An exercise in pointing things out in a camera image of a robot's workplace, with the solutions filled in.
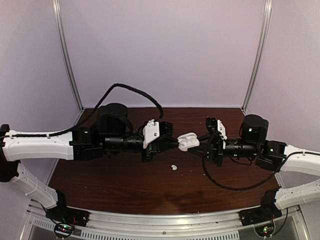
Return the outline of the white charging case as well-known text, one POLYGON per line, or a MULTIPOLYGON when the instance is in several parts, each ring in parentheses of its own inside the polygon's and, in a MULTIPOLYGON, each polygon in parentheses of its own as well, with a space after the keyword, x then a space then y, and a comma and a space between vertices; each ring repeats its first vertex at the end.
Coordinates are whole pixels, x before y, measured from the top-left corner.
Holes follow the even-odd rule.
POLYGON ((187 152, 188 149, 198 147, 200 145, 200 141, 198 140, 198 136, 194 132, 189 132, 183 135, 180 135, 177 138, 178 141, 178 149, 182 152, 187 152))

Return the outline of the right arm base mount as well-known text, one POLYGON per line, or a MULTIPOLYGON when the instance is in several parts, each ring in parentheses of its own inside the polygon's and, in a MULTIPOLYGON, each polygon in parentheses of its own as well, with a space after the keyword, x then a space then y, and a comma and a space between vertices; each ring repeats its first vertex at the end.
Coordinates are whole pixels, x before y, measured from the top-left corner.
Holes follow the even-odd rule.
POLYGON ((270 222, 275 218, 281 217, 282 211, 277 208, 255 207, 241 210, 239 217, 242 226, 257 225, 264 222, 270 222))

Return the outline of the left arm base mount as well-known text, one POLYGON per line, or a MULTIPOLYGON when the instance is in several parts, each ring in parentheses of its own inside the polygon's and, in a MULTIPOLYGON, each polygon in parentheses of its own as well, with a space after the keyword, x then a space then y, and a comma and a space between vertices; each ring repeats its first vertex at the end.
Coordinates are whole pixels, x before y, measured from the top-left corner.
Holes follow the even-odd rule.
POLYGON ((80 210, 71 207, 59 207, 46 209, 46 217, 53 220, 54 223, 66 223, 72 226, 86 227, 90 213, 86 210, 80 210))

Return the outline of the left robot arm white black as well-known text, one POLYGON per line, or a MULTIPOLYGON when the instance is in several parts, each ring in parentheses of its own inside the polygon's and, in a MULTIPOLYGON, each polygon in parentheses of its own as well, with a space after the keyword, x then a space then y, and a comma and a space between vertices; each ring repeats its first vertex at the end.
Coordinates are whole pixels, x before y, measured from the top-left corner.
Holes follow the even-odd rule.
POLYGON ((144 163, 161 152, 175 149, 173 124, 150 120, 138 131, 128 119, 129 110, 121 103, 109 103, 97 110, 97 120, 89 127, 76 127, 58 132, 24 133, 0 127, 0 181, 15 183, 27 196, 38 201, 61 222, 72 218, 65 195, 48 187, 30 174, 23 159, 62 159, 88 161, 104 155, 140 153, 144 163))

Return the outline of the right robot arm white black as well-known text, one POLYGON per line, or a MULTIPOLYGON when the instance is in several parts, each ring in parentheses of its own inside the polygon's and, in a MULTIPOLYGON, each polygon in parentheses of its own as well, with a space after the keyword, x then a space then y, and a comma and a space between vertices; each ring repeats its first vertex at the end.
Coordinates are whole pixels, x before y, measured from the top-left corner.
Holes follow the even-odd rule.
POLYGON ((259 115, 249 114, 240 125, 239 136, 230 138, 222 121, 208 117, 208 133, 200 138, 195 134, 187 140, 187 151, 201 157, 205 176, 217 187, 229 191, 247 191, 262 186, 279 172, 320 175, 320 154, 281 141, 267 140, 269 122, 259 115), (222 166, 224 158, 247 158, 256 166, 270 171, 264 180, 246 187, 231 187, 217 182, 207 170, 206 163, 222 166))

